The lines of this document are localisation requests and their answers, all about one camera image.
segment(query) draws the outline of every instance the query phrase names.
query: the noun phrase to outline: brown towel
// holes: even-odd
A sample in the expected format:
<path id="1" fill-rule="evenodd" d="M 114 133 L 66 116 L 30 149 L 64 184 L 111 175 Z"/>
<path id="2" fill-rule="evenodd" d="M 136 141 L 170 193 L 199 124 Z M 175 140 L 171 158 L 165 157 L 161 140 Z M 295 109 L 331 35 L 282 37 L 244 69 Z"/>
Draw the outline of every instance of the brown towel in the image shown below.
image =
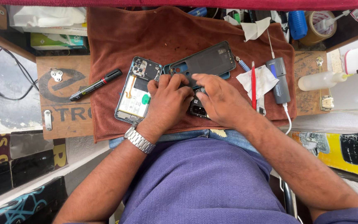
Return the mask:
<path id="1" fill-rule="evenodd" d="M 95 142 L 121 137 L 130 127 L 129 123 L 117 120 L 114 113 L 135 56 L 166 65 L 226 40 L 232 52 L 248 66 L 251 66 L 251 61 L 255 61 L 255 67 L 259 67 L 272 58 L 266 32 L 258 39 L 244 43 L 244 31 L 240 26 L 233 26 L 223 20 L 191 16 L 172 6 L 138 12 L 116 8 L 88 8 L 87 24 L 91 50 L 89 82 L 101 79 L 113 69 L 119 68 L 123 72 L 121 77 L 91 96 Z M 294 119 L 294 49 L 285 41 L 279 23 L 270 25 L 269 33 L 275 56 L 284 58 L 291 94 L 288 112 Z M 236 79 L 238 74 L 244 72 L 237 65 L 230 72 L 231 77 L 227 81 L 251 102 Z M 272 91 L 265 95 L 265 107 L 266 117 L 276 126 L 288 123 L 284 108 L 275 103 Z M 224 129 L 213 121 L 188 114 L 169 133 L 210 128 Z"/>

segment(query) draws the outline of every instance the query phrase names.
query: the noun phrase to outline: blue graffiti design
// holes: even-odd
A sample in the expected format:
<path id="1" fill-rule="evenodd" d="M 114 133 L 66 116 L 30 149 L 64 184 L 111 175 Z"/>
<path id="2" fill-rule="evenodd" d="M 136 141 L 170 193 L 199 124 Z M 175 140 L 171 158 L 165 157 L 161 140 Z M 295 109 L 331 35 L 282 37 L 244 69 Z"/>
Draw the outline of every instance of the blue graffiti design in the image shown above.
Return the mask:
<path id="1" fill-rule="evenodd" d="M 35 195 L 40 194 L 45 189 L 45 186 L 39 187 L 32 192 L 27 194 L 23 194 L 12 201 L 9 201 L 4 207 L 0 208 L 0 214 L 4 213 L 6 216 L 5 224 L 12 224 L 13 221 L 21 219 L 22 221 L 26 220 L 26 216 L 33 215 L 36 211 L 38 211 L 39 205 L 47 204 L 47 202 L 43 199 L 37 201 L 35 199 Z M 34 202 L 34 207 L 32 211 L 24 210 L 24 206 L 26 204 L 27 199 L 32 198 Z"/>

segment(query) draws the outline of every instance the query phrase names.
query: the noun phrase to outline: purple shirt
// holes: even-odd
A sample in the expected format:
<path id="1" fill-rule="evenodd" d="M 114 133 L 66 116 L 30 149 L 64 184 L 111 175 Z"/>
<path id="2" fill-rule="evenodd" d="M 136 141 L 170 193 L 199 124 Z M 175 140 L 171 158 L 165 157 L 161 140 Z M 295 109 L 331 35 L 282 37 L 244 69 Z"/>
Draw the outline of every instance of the purple shirt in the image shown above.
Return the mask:
<path id="1" fill-rule="evenodd" d="M 123 198 L 122 223 L 294 223 L 269 186 L 271 166 L 225 141 L 158 144 Z M 358 223 L 358 208 L 326 212 L 315 224 Z"/>

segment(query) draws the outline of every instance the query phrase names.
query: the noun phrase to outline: black marker pen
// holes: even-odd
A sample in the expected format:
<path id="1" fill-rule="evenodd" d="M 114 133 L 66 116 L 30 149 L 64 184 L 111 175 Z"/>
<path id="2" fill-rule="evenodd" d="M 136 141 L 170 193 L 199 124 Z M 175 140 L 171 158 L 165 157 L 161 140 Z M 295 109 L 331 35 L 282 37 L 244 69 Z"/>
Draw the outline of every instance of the black marker pen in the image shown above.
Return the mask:
<path id="1" fill-rule="evenodd" d="M 115 69 L 109 73 L 107 73 L 104 78 L 102 78 L 101 80 L 97 81 L 96 83 L 86 87 L 85 89 L 78 91 L 74 94 L 72 94 L 72 96 L 70 96 L 70 100 L 71 101 L 76 101 L 81 99 L 83 96 L 85 96 L 86 94 L 94 91 L 95 89 L 101 87 L 104 84 L 107 84 L 108 82 L 110 82 L 111 80 L 117 78 L 118 76 L 122 75 L 122 72 L 120 69 Z"/>

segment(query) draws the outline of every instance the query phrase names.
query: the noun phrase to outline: gray floor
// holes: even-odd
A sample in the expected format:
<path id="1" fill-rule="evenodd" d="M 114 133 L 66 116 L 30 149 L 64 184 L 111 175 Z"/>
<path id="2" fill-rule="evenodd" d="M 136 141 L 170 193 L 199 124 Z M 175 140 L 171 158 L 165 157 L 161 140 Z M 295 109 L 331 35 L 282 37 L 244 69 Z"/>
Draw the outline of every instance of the gray floor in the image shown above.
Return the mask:
<path id="1" fill-rule="evenodd" d="M 31 77 L 37 79 L 37 65 L 21 56 L 16 58 L 27 69 Z M 8 98 L 19 98 L 30 87 L 16 65 L 15 60 L 6 52 L 0 52 L 0 93 Z M 0 98 L 0 134 L 19 130 L 42 129 L 39 93 L 33 88 L 22 100 Z"/>

